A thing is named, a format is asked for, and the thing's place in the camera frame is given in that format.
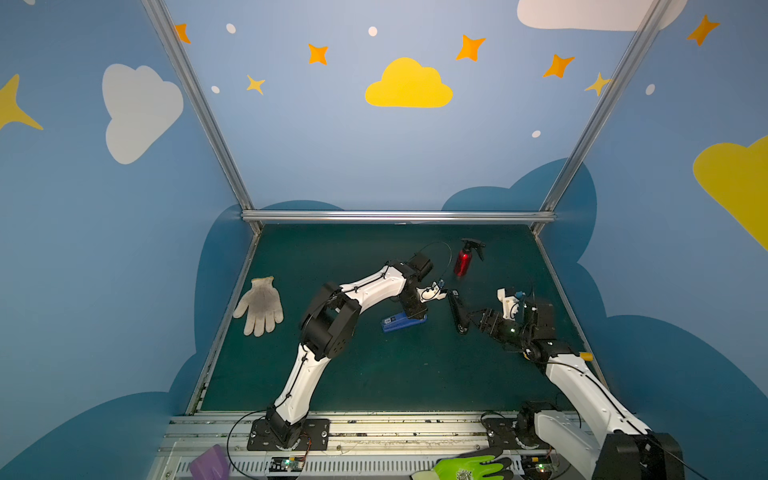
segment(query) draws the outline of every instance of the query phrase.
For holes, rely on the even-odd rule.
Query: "yellow cloud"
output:
[[[382,80],[366,90],[366,101],[376,107],[437,108],[448,104],[453,90],[432,67],[412,58],[398,58],[387,66]]]
[[[768,249],[768,137],[750,147],[717,144],[694,161],[694,175],[717,203]]]

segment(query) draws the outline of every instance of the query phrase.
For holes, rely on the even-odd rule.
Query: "white cloud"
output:
[[[672,0],[661,19],[674,22],[688,0]],[[653,0],[520,0],[518,18],[532,28],[635,31]]]
[[[112,117],[107,148],[121,164],[133,163],[143,155],[184,109],[179,87],[144,65],[136,70],[110,65],[104,71],[101,90]]]

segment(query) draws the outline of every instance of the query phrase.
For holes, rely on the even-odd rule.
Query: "black mounting plate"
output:
[[[310,451],[328,449],[328,427],[331,421],[328,419],[307,419],[304,421],[304,428],[299,437],[299,443],[293,447],[293,452],[305,452],[309,439],[312,439]],[[277,438],[270,429],[270,424],[266,419],[255,421],[250,426],[248,435],[248,445],[246,448],[251,452],[276,452],[281,450],[277,448]]]
[[[496,417],[485,417],[482,422],[488,430],[488,446],[502,447],[504,450],[520,450],[523,445],[518,441],[515,434],[514,419],[500,419]],[[548,449],[549,444],[541,441],[538,445],[526,445],[531,449]]]

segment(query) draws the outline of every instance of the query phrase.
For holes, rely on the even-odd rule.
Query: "black spray nozzle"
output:
[[[477,250],[478,257],[480,257],[480,260],[484,260],[485,258],[482,256],[482,249],[485,247],[485,243],[481,242],[480,240],[477,240],[475,238],[462,238],[462,242],[464,242],[464,251],[470,252],[474,248]]]

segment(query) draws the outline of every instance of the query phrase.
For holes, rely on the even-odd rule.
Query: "gray glove palm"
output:
[[[275,324],[283,321],[283,306],[280,305],[280,294],[272,286],[275,277],[254,278],[250,281],[251,288],[243,295],[233,317],[240,318],[246,310],[248,316],[243,333],[262,336],[264,330],[275,330]]]

